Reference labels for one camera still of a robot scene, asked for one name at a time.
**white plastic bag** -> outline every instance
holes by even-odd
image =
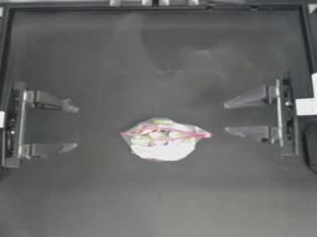
[[[202,138],[211,134],[190,124],[175,123],[167,118],[151,118],[121,132],[132,153],[140,158],[176,161],[184,158]]]

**dark gray surface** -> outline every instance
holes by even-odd
[[[76,0],[76,2],[89,2],[91,0]],[[93,0],[93,2],[104,2],[105,0]],[[69,0],[0,0],[0,3],[41,3],[41,2],[71,2]],[[315,0],[211,0],[212,3],[224,4],[307,4],[317,3]]]
[[[317,178],[301,157],[223,133],[274,124],[274,108],[223,101],[289,71],[309,91],[295,12],[18,13],[8,77],[71,97],[32,111],[28,140],[77,140],[0,182],[1,237],[314,236]],[[129,154],[119,131],[151,117],[215,133],[175,163]]]

